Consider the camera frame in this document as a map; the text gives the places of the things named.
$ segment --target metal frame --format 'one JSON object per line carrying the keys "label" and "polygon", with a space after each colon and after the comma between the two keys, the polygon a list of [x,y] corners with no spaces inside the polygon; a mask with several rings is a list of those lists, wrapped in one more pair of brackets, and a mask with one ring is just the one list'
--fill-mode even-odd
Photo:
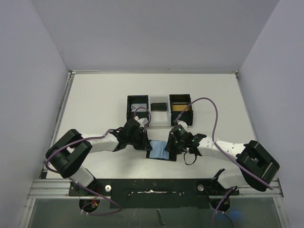
{"label": "metal frame", "polygon": [[[54,133],[52,136],[50,146],[52,146],[57,139],[58,131],[59,131],[60,124],[61,124],[61,121],[63,118],[63,114],[64,114],[65,107],[67,104],[69,93],[70,93],[70,90],[71,90],[71,87],[73,84],[74,76],[76,74],[109,74],[109,73],[114,74],[116,72],[69,71],[63,99],[62,99],[62,102],[60,105],[60,109],[59,109],[59,113],[57,116],[55,129],[54,129]],[[135,72],[120,72],[120,73],[133,73],[134,74],[134,73],[143,73],[143,72],[135,71]],[[158,72],[153,71],[153,72],[145,72],[145,73],[146,74],[148,74],[148,73],[163,74],[163,73],[178,73],[178,72],[172,72],[172,71],[169,71],[169,69],[167,69],[167,70],[161,70]],[[290,228],[288,219],[287,219],[287,215],[286,215],[286,211],[283,206],[282,197],[284,197],[284,196],[283,196],[283,192],[282,192],[282,188],[281,188],[279,179],[277,178],[276,180],[273,180],[271,182],[271,186],[274,187],[274,190],[273,191],[266,190],[266,192],[259,192],[249,186],[239,187],[240,195],[231,196],[231,197],[232,198],[235,198],[235,197],[237,197],[237,198],[259,198],[259,197],[269,198],[269,197],[271,197],[271,198],[273,198],[274,203],[275,203],[275,208],[278,213],[282,228]],[[21,220],[19,223],[19,228],[28,227],[36,199],[91,199],[92,198],[92,197],[70,197],[70,196],[68,196],[69,187],[70,187],[70,181],[68,179],[33,180],[33,183],[32,183],[29,195],[28,195],[28,199],[27,199],[27,202],[25,205],[25,209],[23,211],[23,214],[22,214],[22,217],[21,217]]]}

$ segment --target gray wall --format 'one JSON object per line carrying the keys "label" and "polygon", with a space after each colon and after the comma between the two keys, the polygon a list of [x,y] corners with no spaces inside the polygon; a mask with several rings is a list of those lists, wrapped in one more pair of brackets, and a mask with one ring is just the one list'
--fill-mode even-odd
{"label": "gray wall", "polygon": [[0,227],[17,227],[42,168],[67,69],[29,0],[0,1]]}
{"label": "gray wall", "polygon": [[278,0],[32,0],[71,70],[239,70]]}
{"label": "gray wall", "polygon": [[257,138],[281,164],[292,228],[304,224],[303,10],[303,0],[281,0],[239,73]]}

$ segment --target blue cloth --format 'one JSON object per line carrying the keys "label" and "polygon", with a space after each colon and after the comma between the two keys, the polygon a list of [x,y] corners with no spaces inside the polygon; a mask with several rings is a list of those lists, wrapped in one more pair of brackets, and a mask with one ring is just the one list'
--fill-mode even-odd
{"label": "blue cloth", "polygon": [[151,140],[152,150],[149,158],[169,159],[169,152],[165,151],[167,141]]}

